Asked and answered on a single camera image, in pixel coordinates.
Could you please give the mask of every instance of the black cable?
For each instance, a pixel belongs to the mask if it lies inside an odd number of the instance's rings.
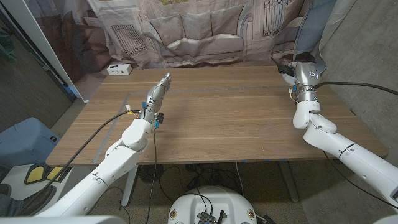
[[[101,197],[102,197],[107,191],[109,191],[109,190],[111,190],[111,189],[119,189],[120,192],[121,192],[122,195],[123,195],[123,190],[122,190],[120,187],[110,187],[110,188],[106,189],[105,192],[101,194],[101,196],[99,197],[98,201],[94,204],[93,208],[91,208],[91,210],[87,213],[88,215],[89,215],[89,214],[91,213],[91,211],[96,207],[96,205],[97,205],[97,203],[99,202],[99,200],[101,199]],[[120,207],[123,208],[124,211],[126,211],[127,216],[129,217],[129,224],[131,224],[131,218],[130,218],[129,212],[128,212],[128,211],[126,210],[126,208],[124,208],[123,206],[120,206]]]
[[[374,197],[374,198],[380,200],[381,202],[384,202],[384,203],[390,205],[391,207],[393,207],[393,208],[395,208],[395,209],[398,209],[398,207],[396,207],[395,205],[393,205],[393,204],[391,204],[391,203],[389,203],[389,202],[387,202],[387,201],[385,201],[385,200],[383,200],[383,199],[381,199],[381,198],[379,198],[379,197],[377,197],[377,196],[375,196],[375,195],[373,195],[373,194],[367,192],[366,190],[362,189],[362,188],[359,187],[358,185],[354,184],[352,181],[348,180],[348,178],[347,178],[346,176],[344,176],[344,174],[341,173],[340,170],[337,169],[337,167],[335,167],[335,165],[334,165],[334,164],[331,162],[331,160],[329,159],[328,155],[327,155],[324,151],[323,151],[323,153],[325,154],[326,158],[328,158],[328,161],[329,161],[329,163],[333,166],[333,168],[335,168],[335,170],[337,170],[337,172],[338,172],[342,177],[344,177],[344,179],[346,179],[350,184],[354,185],[354,186],[357,187],[359,190],[362,190],[363,192],[367,193],[368,195],[370,195],[370,196],[372,196],[372,197]]]
[[[357,85],[357,86],[367,86],[371,88],[377,88],[379,90],[384,90],[389,93],[395,94],[398,96],[398,91],[391,90],[389,88],[379,86],[379,85],[373,85],[373,84],[368,84],[368,83],[352,83],[352,82],[321,82],[319,84],[316,84],[313,88],[317,89],[323,85]]]
[[[182,196],[184,196],[184,195],[197,195],[197,196],[204,197],[205,199],[207,199],[207,201],[209,201],[209,203],[210,203],[210,205],[211,205],[211,212],[210,212],[210,215],[213,214],[213,204],[211,203],[210,199],[208,199],[206,196],[200,195],[200,194],[196,194],[196,193],[185,193],[185,194],[183,194]]]
[[[64,167],[62,167],[62,169],[60,170],[60,172],[58,172],[58,174],[56,174],[53,179],[51,179],[43,188],[42,190],[40,190],[40,193],[36,194],[36,196],[30,201],[28,202],[28,204],[26,205],[26,208],[29,207],[29,205],[32,204],[32,202],[36,201],[37,197],[47,188],[50,187],[50,185],[61,175],[63,174],[63,171],[65,171],[68,166],[72,163],[72,161],[77,157],[77,155],[79,155],[79,153],[87,146],[87,144],[99,133],[99,131],[105,127],[109,122],[113,121],[114,119],[128,113],[129,111],[125,111],[122,113],[117,114],[116,116],[114,116],[113,118],[107,120],[107,122],[105,122],[104,124],[102,124],[95,132],[94,134],[91,135],[91,137],[79,148],[79,150],[77,150],[77,152],[69,159],[69,161],[64,165]]]
[[[184,191],[187,191],[187,190],[185,189],[185,187],[183,186],[183,184],[182,184],[182,182],[181,182],[181,170],[180,170],[179,167],[177,167],[177,166],[171,166],[171,167],[167,168],[166,170],[164,170],[163,173],[162,173],[162,175],[161,175],[160,178],[159,178],[159,187],[160,187],[160,190],[163,192],[163,194],[167,197],[167,199],[168,199],[171,203],[174,203],[174,201],[166,194],[166,192],[164,191],[164,189],[163,189],[163,187],[162,187],[162,177],[163,177],[163,174],[165,174],[166,171],[168,171],[168,170],[171,169],[171,168],[177,168],[177,169],[178,169],[178,174],[179,174],[179,177],[180,177],[180,185],[181,185],[181,187],[182,187],[182,189],[183,189]]]
[[[240,186],[239,186],[238,182],[236,181],[236,179],[234,179],[233,177],[231,177],[231,176],[229,176],[227,174],[227,172],[229,172],[229,173],[233,174],[236,178],[238,178],[236,173],[234,173],[234,172],[232,172],[230,170],[223,170],[223,169],[212,168],[212,167],[210,167],[209,169],[212,169],[212,171],[204,170],[202,172],[203,173],[223,172],[225,174],[225,176],[227,176],[229,179],[231,179],[234,182],[237,191],[240,192],[240,194],[242,195],[242,189],[240,188]]]
[[[149,206],[148,206],[148,215],[147,215],[146,224],[148,224],[148,220],[149,220],[150,204],[152,203],[152,191],[153,191],[153,189],[154,189],[154,182],[155,182],[155,177],[156,177],[157,152],[156,152],[155,132],[156,132],[156,128],[154,129],[155,171],[154,171],[154,178],[152,179],[152,186],[150,187]]]
[[[200,195],[201,200],[202,200],[203,203],[205,204],[205,213],[207,213],[207,205],[206,205],[205,199],[203,199],[203,196],[200,194],[199,188],[198,188],[198,187],[197,187],[197,191],[198,191],[198,194]]]

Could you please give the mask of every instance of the table leg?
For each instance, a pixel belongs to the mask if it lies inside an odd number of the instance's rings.
[[[280,170],[282,171],[282,175],[284,177],[287,190],[290,194],[290,199],[293,203],[299,202],[299,194],[297,193],[296,186],[294,184],[292,171],[290,170],[289,163],[287,161],[279,161],[278,162]]]
[[[132,186],[134,185],[134,181],[136,179],[138,165],[134,166],[127,175],[126,186],[124,187],[123,197],[121,205],[123,207],[127,206],[130,202]]]

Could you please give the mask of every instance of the cable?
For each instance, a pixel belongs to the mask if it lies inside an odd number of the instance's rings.
[[[384,90],[389,93],[395,94],[398,96],[398,91],[391,90],[389,88],[379,86],[379,85],[373,85],[373,84],[368,84],[368,83],[352,83],[352,82],[321,82],[319,84],[316,84],[313,88],[317,89],[323,85],[357,85],[357,86],[367,86],[371,88],[377,88],[379,90]]]
[[[196,194],[196,193],[185,193],[185,194],[183,194],[182,196],[184,196],[184,195],[197,195],[197,196],[204,197],[205,199],[207,199],[207,201],[209,201],[209,203],[210,203],[210,205],[211,205],[211,212],[210,212],[210,215],[213,214],[213,204],[211,203],[210,199],[208,199],[206,196],[204,196],[204,195],[199,195],[199,194]]]
[[[163,194],[167,197],[167,199],[168,199],[171,203],[174,203],[174,201],[166,194],[166,192],[164,191],[164,189],[163,189],[163,187],[162,187],[162,177],[163,177],[163,174],[166,173],[166,171],[168,171],[168,170],[171,169],[171,168],[177,168],[177,169],[178,169],[178,174],[179,174],[179,176],[180,176],[180,184],[181,184],[181,187],[182,187],[182,189],[184,189],[184,191],[187,191],[187,190],[185,189],[185,187],[183,186],[183,184],[182,184],[182,182],[181,182],[181,170],[180,170],[179,167],[177,167],[177,166],[171,166],[171,167],[167,168],[166,170],[164,170],[163,173],[162,173],[162,175],[161,175],[160,178],[159,178],[159,187],[160,187],[161,191],[163,192]]]
[[[200,194],[199,188],[198,188],[198,187],[197,187],[197,191],[198,191],[198,194],[200,195],[201,200],[202,200],[203,203],[205,204],[205,213],[207,213],[207,205],[206,205],[205,199],[203,199],[203,196]]]
[[[91,137],[79,148],[79,150],[77,150],[77,152],[69,159],[69,161],[64,165],[64,167],[62,167],[62,169],[60,170],[60,172],[58,172],[58,174],[56,174],[53,179],[51,179],[43,188],[42,190],[39,191],[38,194],[36,194],[36,196],[30,201],[28,202],[28,204],[26,204],[26,208],[29,207],[29,205],[32,204],[32,202],[36,201],[37,197],[48,187],[50,187],[50,185],[63,173],[63,171],[65,171],[68,166],[72,163],[72,161],[77,157],[77,155],[79,155],[79,153],[87,146],[87,144],[99,133],[99,131],[105,127],[109,122],[113,121],[114,119],[128,113],[129,111],[125,111],[122,113],[117,114],[116,116],[114,116],[113,118],[107,120],[107,122],[103,123],[95,132],[94,134],[91,135]]]
[[[242,184],[242,179],[241,176],[239,175],[239,170],[238,170],[238,163],[235,162],[236,164],[236,172],[238,173],[239,181],[241,182],[241,187],[242,187],[242,196],[244,197],[244,192],[243,192],[243,184]]]
[[[362,188],[359,187],[358,185],[354,184],[352,181],[348,180],[348,178],[347,178],[346,176],[344,176],[344,174],[341,173],[340,170],[337,169],[337,167],[335,167],[335,165],[334,165],[334,164],[331,162],[331,160],[329,159],[328,155],[327,155],[324,151],[323,151],[323,153],[325,154],[326,158],[328,158],[328,161],[329,161],[329,163],[333,166],[333,168],[335,168],[335,170],[337,170],[337,172],[338,172],[342,177],[344,177],[344,179],[346,179],[350,184],[354,185],[354,186],[357,187],[359,190],[362,190],[363,192],[367,193],[368,195],[370,195],[370,196],[372,196],[372,197],[374,197],[374,198],[380,200],[381,202],[384,202],[384,203],[390,205],[391,207],[393,207],[393,208],[395,208],[395,209],[398,209],[397,206],[395,206],[395,205],[393,205],[393,204],[391,204],[391,203],[389,203],[389,202],[387,202],[387,201],[385,201],[385,200],[383,200],[383,199],[381,199],[381,198],[379,198],[379,197],[377,197],[377,196],[375,196],[375,195],[373,195],[373,194],[367,192],[366,190],[362,189]]]
[[[257,215],[257,214],[256,214],[256,217],[259,218],[259,219],[261,219],[262,221],[265,221],[265,222],[267,223],[267,220],[266,220],[265,218],[262,218],[261,216],[259,216],[259,215]]]
[[[154,129],[155,171],[154,171],[154,178],[152,179],[152,186],[150,187],[149,206],[148,206],[148,215],[147,215],[146,224],[148,224],[148,220],[149,220],[150,204],[152,203],[152,191],[154,190],[154,182],[155,182],[155,177],[156,177],[157,152],[156,152],[155,132],[156,132],[156,128]]]
[[[101,196],[99,197],[98,201],[94,204],[93,208],[91,208],[91,210],[87,213],[88,215],[89,215],[89,214],[91,213],[91,211],[97,206],[97,203],[99,202],[99,200],[101,199],[101,197],[102,197],[106,192],[108,192],[108,191],[111,190],[111,189],[119,189],[120,192],[123,194],[123,190],[122,190],[120,187],[110,187],[110,188],[106,189],[105,192],[101,194]],[[131,223],[131,218],[130,218],[129,212],[128,212],[128,211],[126,210],[126,208],[124,208],[123,206],[120,206],[120,207],[123,208],[124,211],[126,211],[127,216],[129,217],[129,224],[130,224],[130,223]]]

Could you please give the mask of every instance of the printed backdrop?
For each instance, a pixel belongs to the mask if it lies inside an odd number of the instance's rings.
[[[314,60],[309,53],[316,55],[325,26],[323,45],[355,2],[25,1],[71,80],[82,86],[93,77],[106,76],[111,63],[175,68],[272,65],[271,56]]]

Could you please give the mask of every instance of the black connector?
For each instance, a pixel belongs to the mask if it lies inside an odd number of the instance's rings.
[[[156,117],[156,121],[158,121],[160,124],[163,124],[163,119],[164,119],[163,113],[159,113]]]
[[[278,66],[278,72],[282,74],[289,75],[291,77],[294,76],[293,70],[287,66],[287,65],[282,65],[281,63],[278,63],[274,58],[271,57],[271,60],[275,62],[275,64]]]

